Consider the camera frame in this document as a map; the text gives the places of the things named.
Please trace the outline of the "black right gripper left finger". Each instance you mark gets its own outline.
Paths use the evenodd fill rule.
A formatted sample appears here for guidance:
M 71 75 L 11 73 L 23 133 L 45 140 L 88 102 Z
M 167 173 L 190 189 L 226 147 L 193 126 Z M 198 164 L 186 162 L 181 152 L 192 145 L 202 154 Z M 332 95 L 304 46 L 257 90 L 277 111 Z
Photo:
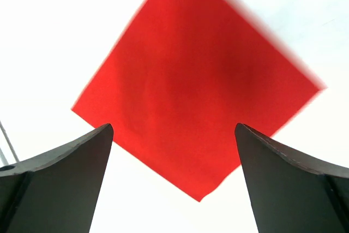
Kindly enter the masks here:
M 1 167 L 1 232 L 89 232 L 113 140 L 110 124 Z

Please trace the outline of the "red paper napkin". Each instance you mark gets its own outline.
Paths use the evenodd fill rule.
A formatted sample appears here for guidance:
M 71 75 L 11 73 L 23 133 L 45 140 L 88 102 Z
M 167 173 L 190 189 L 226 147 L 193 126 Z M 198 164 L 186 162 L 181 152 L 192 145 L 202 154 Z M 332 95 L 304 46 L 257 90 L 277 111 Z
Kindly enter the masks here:
M 234 129 L 273 135 L 319 82 L 226 0 L 146 0 L 73 112 L 200 201 L 239 164 Z

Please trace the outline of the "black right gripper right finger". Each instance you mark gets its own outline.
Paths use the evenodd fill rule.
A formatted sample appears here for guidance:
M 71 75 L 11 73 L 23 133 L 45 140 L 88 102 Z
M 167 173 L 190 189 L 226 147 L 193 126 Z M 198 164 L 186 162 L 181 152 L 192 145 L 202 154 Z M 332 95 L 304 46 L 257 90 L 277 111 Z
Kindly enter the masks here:
M 238 123 L 236 143 L 259 232 L 348 232 L 348 168 Z

